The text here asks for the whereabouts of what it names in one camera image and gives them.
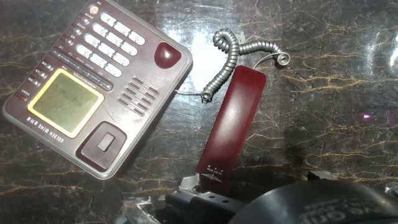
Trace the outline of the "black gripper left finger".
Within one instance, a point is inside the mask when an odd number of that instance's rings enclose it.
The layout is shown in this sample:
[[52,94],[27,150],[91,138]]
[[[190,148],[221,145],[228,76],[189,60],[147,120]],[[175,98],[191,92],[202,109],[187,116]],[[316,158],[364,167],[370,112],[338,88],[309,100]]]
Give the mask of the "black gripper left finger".
[[178,190],[165,195],[166,223],[228,223],[246,204],[214,192],[198,192],[200,175],[182,179]]

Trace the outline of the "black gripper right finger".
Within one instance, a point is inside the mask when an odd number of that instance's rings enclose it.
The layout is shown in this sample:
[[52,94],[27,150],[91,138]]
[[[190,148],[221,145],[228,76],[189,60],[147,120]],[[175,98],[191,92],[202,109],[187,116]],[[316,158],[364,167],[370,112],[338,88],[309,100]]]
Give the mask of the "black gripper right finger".
[[332,173],[322,170],[311,170],[307,174],[308,180],[338,180]]

